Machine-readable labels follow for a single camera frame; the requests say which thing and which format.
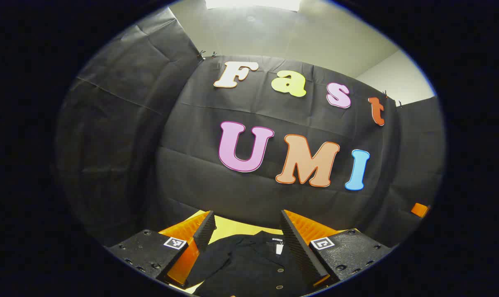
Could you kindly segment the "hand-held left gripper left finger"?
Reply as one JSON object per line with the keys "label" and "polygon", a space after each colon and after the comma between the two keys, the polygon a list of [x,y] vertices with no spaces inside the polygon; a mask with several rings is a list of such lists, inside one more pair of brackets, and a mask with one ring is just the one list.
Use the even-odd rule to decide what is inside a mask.
{"label": "hand-held left gripper left finger", "polygon": [[187,289],[215,228],[215,214],[206,211],[162,231],[145,229],[107,250],[151,278]]}

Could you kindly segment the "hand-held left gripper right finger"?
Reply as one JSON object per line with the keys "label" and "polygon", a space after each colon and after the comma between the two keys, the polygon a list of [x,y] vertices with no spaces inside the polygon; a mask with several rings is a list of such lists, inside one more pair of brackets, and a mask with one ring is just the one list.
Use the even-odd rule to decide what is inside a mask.
{"label": "hand-held left gripper right finger", "polygon": [[337,231],[288,210],[281,211],[280,225],[310,289],[353,278],[393,251],[355,228]]}

